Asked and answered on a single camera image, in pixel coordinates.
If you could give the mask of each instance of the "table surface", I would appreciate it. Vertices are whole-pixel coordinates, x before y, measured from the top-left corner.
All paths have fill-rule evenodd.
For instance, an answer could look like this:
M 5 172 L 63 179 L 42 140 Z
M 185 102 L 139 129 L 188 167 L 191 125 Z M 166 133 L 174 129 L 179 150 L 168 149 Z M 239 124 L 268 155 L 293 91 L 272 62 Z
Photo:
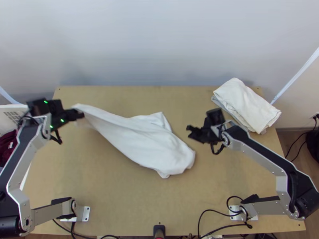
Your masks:
M 226 200 L 237 195 L 246 198 L 274 196 L 275 177 L 242 153 L 229 149 L 211 153 L 187 135 L 186 126 L 201 127 L 205 112 L 216 108 L 211 102 L 217 87 L 193 86 L 61 86 L 54 98 L 65 109 L 76 103 L 88 104 L 111 113 L 132 117 L 162 111 L 172 130 L 196 151 L 194 166 L 183 174 L 162 179 L 154 170 L 126 158 L 93 129 L 69 123 L 60 130 L 62 145 L 51 141 L 32 161 L 24 192 L 31 207 L 47 205 L 55 198 L 72 196 L 90 206 L 88 222 L 78 222 L 75 231 L 84 235 L 150 236 L 153 226 L 166 226 L 167 235 L 197 234 L 202 211 L 215 209 L 228 213 Z M 252 88 L 262 95 L 260 87 Z M 251 133 L 273 151 L 282 155 L 275 128 L 265 135 Z M 236 224 L 228 217 L 207 212 L 200 233 Z M 265 233 L 305 230 L 303 221 L 286 215 L 262 215 L 246 226 L 223 229 L 221 234 Z M 70 223 L 63 223 L 70 228 Z M 34 233 L 67 234 L 52 221 L 39 225 Z

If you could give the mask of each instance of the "black backpack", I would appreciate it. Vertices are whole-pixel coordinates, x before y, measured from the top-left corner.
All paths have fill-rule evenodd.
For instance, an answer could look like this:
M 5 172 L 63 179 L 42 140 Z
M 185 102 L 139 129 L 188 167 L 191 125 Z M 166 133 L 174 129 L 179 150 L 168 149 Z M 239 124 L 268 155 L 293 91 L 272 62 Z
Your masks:
M 310 154 L 319 163 L 319 131 L 309 131 L 306 134 L 306 143 Z

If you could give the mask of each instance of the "folded white towel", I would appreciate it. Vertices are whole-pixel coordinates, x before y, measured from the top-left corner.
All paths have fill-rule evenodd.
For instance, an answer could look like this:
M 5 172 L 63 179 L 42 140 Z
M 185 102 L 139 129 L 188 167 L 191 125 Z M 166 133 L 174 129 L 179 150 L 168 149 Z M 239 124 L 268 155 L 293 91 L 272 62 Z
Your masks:
M 230 79 L 215 90 L 212 101 L 252 132 L 263 132 L 281 115 L 280 110 L 237 78 Z
M 162 178 L 181 174 L 194 164 L 195 152 L 172 133 L 162 112 L 125 118 L 83 104 L 72 108 L 85 115 L 77 120 L 78 126 L 97 130 L 128 158 Z

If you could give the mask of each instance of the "red fabric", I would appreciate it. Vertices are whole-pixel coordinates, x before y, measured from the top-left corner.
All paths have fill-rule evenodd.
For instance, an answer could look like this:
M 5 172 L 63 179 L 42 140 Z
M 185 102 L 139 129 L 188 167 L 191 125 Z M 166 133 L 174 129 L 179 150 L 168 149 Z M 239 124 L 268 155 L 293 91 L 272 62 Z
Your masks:
M 0 167 L 4 167 L 17 145 L 17 131 L 13 130 L 0 138 Z

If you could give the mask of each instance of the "wooden floor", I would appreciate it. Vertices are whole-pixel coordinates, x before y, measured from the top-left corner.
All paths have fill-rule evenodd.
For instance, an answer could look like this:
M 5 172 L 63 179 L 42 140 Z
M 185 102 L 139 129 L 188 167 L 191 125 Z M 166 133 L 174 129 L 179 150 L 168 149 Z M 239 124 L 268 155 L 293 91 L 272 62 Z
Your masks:
M 284 154 L 286 154 L 292 142 L 295 141 L 301 133 L 303 133 L 303 131 L 278 132 Z M 298 149 L 304 141 L 305 136 L 302 136 L 299 141 L 295 143 L 287 157 L 289 160 L 292 160 L 297 155 Z M 316 187 L 319 188 L 319 163 L 311 157 L 306 145 L 301 149 L 294 164 L 300 171 L 308 174 Z M 306 231 L 276 233 L 275 236 L 278 239 L 319 239 L 319 210 L 309 216 L 306 219 L 305 224 L 307 228 Z M 30 234 L 26 236 L 26 239 L 72 239 L 72 237 Z

